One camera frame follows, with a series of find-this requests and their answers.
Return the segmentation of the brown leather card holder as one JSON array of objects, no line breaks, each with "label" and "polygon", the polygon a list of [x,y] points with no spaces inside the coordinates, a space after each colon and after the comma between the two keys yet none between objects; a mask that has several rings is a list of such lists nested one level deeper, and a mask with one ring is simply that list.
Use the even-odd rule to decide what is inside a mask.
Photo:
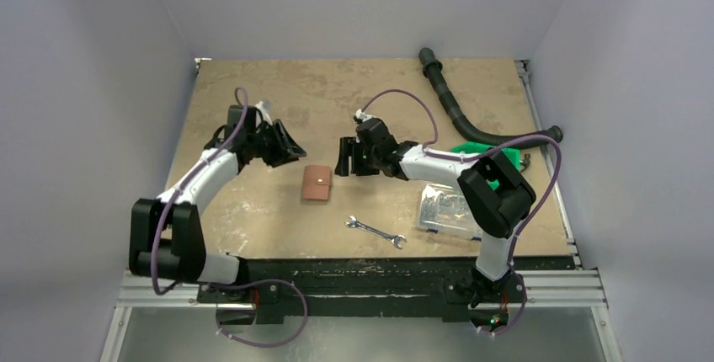
[{"label": "brown leather card holder", "polygon": [[301,199],[307,201],[329,201],[332,175],[333,170],[329,166],[305,166],[301,185]]}]

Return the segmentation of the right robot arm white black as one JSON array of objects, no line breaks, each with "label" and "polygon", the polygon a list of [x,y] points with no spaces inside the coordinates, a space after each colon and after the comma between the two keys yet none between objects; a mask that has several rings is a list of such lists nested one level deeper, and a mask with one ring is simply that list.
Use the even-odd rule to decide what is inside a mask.
[{"label": "right robot arm white black", "polygon": [[502,299],[513,273],[516,229],[530,214],[536,194],[501,151],[472,158],[430,151],[415,141],[397,141],[381,119],[372,117],[357,124],[354,136],[340,138],[334,172],[459,189],[482,236],[472,280],[458,290],[471,306]]}]

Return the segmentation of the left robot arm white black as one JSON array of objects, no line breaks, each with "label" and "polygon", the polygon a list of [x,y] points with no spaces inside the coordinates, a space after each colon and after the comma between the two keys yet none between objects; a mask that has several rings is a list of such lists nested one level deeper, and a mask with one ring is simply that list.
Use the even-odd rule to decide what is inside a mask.
[{"label": "left robot arm white black", "polygon": [[200,217],[253,159],[277,168],[305,155],[263,101],[231,106],[194,166],[171,188],[132,206],[129,270],[154,280],[218,284],[229,301],[243,301],[251,290],[246,264],[238,256],[208,252]]}]

